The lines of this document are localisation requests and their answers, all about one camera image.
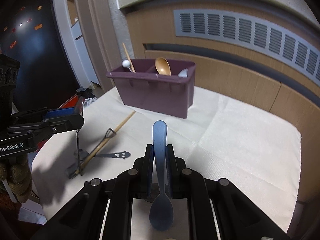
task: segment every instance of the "wooden stick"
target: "wooden stick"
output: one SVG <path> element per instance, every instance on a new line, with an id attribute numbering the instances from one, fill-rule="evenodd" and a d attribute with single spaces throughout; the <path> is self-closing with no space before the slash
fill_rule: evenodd
<path id="1" fill-rule="evenodd" d="M 115 132 L 118 132 L 122 126 L 134 115 L 136 111 L 133 111 L 131 114 L 128 115 L 126 119 L 124 119 L 114 130 Z M 89 161 L 101 150 L 101 148 L 110 140 L 111 138 L 105 138 L 90 154 L 89 156 L 84 160 L 84 162 L 81 164 L 81 168 L 83 169 Z M 80 171 L 77 169 L 75 171 L 75 174 L 78 174 Z"/>
<path id="2" fill-rule="evenodd" d="M 123 48 L 124 48 L 124 52 L 125 52 L 125 54 L 127 55 L 127 59 L 130 61 L 131 69 L 132 69 L 132 71 L 135 73 L 136 71 L 134 70 L 134 67 L 133 67 L 132 61 L 131 61 L 131 59 L 130 59 L 130 57 L 129 57 L 129 53 L 128 53 L 128 51 L 127 51 L 127 48 L 125 47 L 124 42 L 122 43 L 122 46 L 123 46 Z"/>

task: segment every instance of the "silver bolt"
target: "silver bolt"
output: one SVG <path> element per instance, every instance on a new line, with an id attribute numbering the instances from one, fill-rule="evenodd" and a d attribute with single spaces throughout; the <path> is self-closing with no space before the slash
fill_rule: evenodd
<path id="1" fill-rule="evenodd" d="M 190 169 L 188 169 L 188 168 L 185 168 L 185 169 L 182 170 L 182 173 L 184 175 L 190 175 L 192 173 L 192 171 Z"/>
<path id="2" fill-rule="evenodd" d="M 227 180 L 227 179 L 220 179 L 220 180 L 219 180 L 219 183 L 220 183 L 222 186 L 228 186 L 228 185 L 229 185 L 229 180 Z"/>
<path id="3" fill-rule="evenodd" d="M 129 173 L 130 175 L 136 175 L 136 174 L 138 174 L 138 170 L 136 170 L 136 169 L 130 169 L 130 170 L 128 170 L 128 173 Z"/>
<path id="4" fill-rule="evenodd" d="M 92 186 L 98 186 L 100 184 L 100 179 L 92 179 L 90 180 L 90 184 Z"/>

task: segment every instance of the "glove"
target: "glove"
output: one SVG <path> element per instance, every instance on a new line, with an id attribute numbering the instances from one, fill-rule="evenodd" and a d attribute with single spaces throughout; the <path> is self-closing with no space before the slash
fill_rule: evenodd
<path id="1" fill-rule="evenodd" d="M 0 192 L 6 193 L 3 180 L 7 180 L 11 191 L 20 203 L 25 203 L 32 191 L 31 171 L 28 165 L 28 155 L 19 155 L 17 162 L 10 165 L 9 160 L 0 161 Z"/>

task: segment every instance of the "white tablecloth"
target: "white tablecloth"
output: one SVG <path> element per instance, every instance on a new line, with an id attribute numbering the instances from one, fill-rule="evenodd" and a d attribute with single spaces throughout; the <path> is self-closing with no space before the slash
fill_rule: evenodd
<path id="1" fill-rule="evenodd" d="M 32 164 L 44 214 L 50 219 L 92 178 L 108 180 L 132 168 L 152 143 L 152 125 L 163 120 L 168 125 L 167 143 L 177 157 L 205 178 L 228 178 L 283 231 L 287 231 L 294 211 L 300 179 L 298 130 L 287 121 L 238 100 L 195 87 L 194 103 L 188 118 L 124 106 L 113 88 L 84 109 L 85 124 L 80 130 L 80 148 L 90 152 L 129 113 L 137 112 L 100 153 L 128 151 L 122 159 L 93 158 L 84 176 L 69 180 L 65 169 L 74 162 L 75 131 L 54 135 L 39 151 Z M 186 205 L 174 203 L 175 220 L 168 232 L 154 231 L 148 222 L 149 203 L 134 200 L 132 239 L 186 239 Z"/>

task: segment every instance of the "vent louver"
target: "vent louver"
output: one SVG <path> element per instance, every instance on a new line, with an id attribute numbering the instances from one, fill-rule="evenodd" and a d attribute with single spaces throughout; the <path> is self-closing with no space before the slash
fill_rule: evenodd
<path id="1" fill-rule="evenodd" d="M 224 10 L 174 10 L 176 36 L 236 44 L 283 62 L 320 86 L 320 52 L 291 31 L 246 14 Z"/>

